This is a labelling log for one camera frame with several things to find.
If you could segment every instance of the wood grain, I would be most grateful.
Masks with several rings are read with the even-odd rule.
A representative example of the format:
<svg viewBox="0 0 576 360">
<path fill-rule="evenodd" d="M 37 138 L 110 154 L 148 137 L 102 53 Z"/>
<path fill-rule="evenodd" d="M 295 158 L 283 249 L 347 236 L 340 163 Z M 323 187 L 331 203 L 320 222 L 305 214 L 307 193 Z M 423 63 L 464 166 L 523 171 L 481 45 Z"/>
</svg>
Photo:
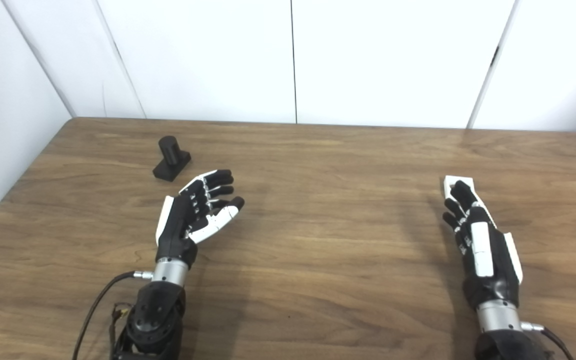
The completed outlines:
<svg viewBox="0 0 576 360">
<path fill-rule="evenodd" d="M 163 135 L 192 153 L 174 183 L 151 173 Z M 199 246 L 183 359 L 472 358 L 446 174 L 514 234 L 522 319 L 576 355 L 576 133 L 76 118 L 0 203 L 0 360 L 70 358 L 103 285 L 153 268 L 164 196 L 213 169 L 246 206 Z M 109 292 L 81 359 L 142 284 Z"/>
</svg>

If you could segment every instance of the black cable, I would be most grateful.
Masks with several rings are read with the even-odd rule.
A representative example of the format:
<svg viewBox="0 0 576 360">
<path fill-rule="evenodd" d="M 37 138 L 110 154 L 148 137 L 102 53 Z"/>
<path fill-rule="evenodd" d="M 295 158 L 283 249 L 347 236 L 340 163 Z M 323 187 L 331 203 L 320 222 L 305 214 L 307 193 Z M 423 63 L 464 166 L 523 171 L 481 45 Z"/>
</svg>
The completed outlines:
<svg viewBox="0 0 576 360">
<path fill-rule="evenodd" d="M 110 280 L 110 282 L 108 282 L 108 285 L 106 285 L 103 288 L 103 290 L 99 292 L 98 296 L 96 296 L 96 299 L 94 299 L 94 302 L 90 306 L 90 310 L 88 311 L 86 318 L 84 319 L 84 324 L 81 326 L 81 330 L 79 331 L 79 337 L 77 338 L 77 342 L 75 343 L 75 350 L 73 350 L 72 352 L 72 360 L 77 360 L 77 356 L 80 353 L 80 347 L 82 347 L 82 341 L 84 340 L 84 335 L 86 334 L 86 329 L 88 328 L 90 319 L 92 318 L 92 315 L 95 312 L 97 305 L 99 305 L 101 299 L 105 296 L 105 294 L 114 284 L 118 283 L 121 280 L 134 277 L 135 277 L 135 271 L 129 271 L 122 273 L 121 275 L 117 275 L 112 280 Z"/>
<path fill-rule="evenodd" d="M 561 351 L 564 352 L 564 355 L 566 356 L 567 360 L 575 360 L 572 357 L 572 354 L 570 353 L 568 348 L 566 347 L 566 344 L 564 344 L 562 339 L 560 339 L 557 335 L 555 335 L 554 332 L 550 331 L 550 329 L 548 329 L 547 327 L 544 327 L 541 333 L 544 335 L 544 337 L 547 337 L 548 339 L 550 339 L 550 341 L 555 343 L 555 345 L 558 346 L 558 348 L 560 348 Z"/>
</svg>

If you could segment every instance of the wire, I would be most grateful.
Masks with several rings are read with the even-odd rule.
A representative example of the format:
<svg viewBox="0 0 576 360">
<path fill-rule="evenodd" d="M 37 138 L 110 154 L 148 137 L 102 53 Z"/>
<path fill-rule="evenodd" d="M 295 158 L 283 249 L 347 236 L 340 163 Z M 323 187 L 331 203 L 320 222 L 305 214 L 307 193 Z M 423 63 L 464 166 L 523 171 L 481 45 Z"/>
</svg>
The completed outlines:
<svg viewBox="0 0 576 360">
<path fill-rule="evenodd" d="M 105 294 L 114 284 L 118 283 L 121 280 L 134 277 L 135 277 L 135 271 L 129 271 L 117 275 L 112 280 L 110 280 L 110 282 L 108 282 L 108 284 L 103 288 L 103 290 L 99 292 L 98 296 L 96 296 L 96 299 L 94 299 L 94 302 L 90 306 L 90 310 L 88 311 L 86 318 L 84 319 L 84 323 L 81 326 L 81 330 L 79 331 L 79 337 L 77 338 L 77 342 L 75 343 L 75 349 L 72 351 L 72 360 L 77 360 L 77 357 L 80 353 L 80 347 L 82 347 L 82 341 L 84 340 L 84 335 L 86 334 L 86 329 L 88 328 L 90 319 L 92 318 L 92 315 L 95 312 L 97 305 L 99 305 L 101 299 L 105 296 Z"/>
<path fill-rule="evenodd" d="M 567 360 L 575 360 L 572 357 L 572 354 L 570 353 L 568 348 L 566 347 L 566 344 L 564 344 L 562 339 L 560 339 L 557 335 L 555 335 L 554 332 L 550 331 L 547 327 L 544 327 L 541 333 L 544 335 L 544 337 L 547 337 L 548 339 L 550 339 L 550 341 L 555 343 L 555 345 L 558 346 L 561 349 L 561 351 L 563 351 Z"/>
<path fill-rule="evenodd" d="M 117 309 L 119 306 L 126 306 L 127 309 Z M 117 337 L 115 335 L 115 326 L 117 321 L 122 317 L 128 315 L 130 310 L 133 308 L 132 303 L 127 302 L 117 302 L 110 312 L 110 326 L 108 326 L 108 335 L 110 335 L 110 360 L 113 360 L 115 355 L 115 346 L 117 345 Z"/>
</svg>

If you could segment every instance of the white wall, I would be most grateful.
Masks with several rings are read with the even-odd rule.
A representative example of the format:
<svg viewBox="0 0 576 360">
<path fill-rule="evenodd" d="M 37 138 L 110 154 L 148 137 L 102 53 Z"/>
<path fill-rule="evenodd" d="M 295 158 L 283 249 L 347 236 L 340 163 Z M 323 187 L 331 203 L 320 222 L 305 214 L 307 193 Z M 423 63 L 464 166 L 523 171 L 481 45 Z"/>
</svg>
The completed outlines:
<svg viewBox="0 0 576 360">
<path fill-rule="evenodd" d="M 96 0 L 2 0 L 73 116 L 144 118 Z"/>
<path fill-rule="evenodd" d="M 293 0 L 299 123 L 464 128 L 513 0 Z"/>
<path fill-rule="evenodd" d="M 149 118 L 295 122 L 290 0 L 101 0 Z"/>
<path fill-rule="evenodd" d="M 519 3 L 474 127 L 576 131 L 576 1 Z"/>
<path fill-rule="evenodd" d="M 0 200 L 70 115 L 0 3 Z"/>
</svg>

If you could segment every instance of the robotic hand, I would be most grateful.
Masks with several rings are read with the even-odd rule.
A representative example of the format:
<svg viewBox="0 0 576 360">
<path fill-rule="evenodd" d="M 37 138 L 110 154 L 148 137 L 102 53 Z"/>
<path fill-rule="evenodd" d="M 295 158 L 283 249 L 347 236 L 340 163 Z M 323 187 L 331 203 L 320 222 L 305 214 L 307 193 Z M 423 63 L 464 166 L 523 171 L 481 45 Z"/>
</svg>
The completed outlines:
<svg viewBox="0 0 576 360">
<path fill-rule="evenodd" d="M 443 219 L 455 234 L 465 280 L 462 289 L 477 312 L 481 335 L 477 360 L 547 360 L 551 353 L 524 331 L 539 331 L 572 356 L 563 342 L 542 325 L 519 321 L 519 285 L 523 271 L 512 235 L 498 230 L 471 178 L 446 176 Z"/>
<path fill-rule="evenodd" d="M 178 196 L 166 196 L 157 224 L 157 255 L 150 284 L 142 287 L 112 350 L 115 360 L 177 360 L 181 350 L 184 284 L 197 244 L 228 224 L 244 206 L 232 194 L 230 170 L 195 177 Z"/>
</svg>

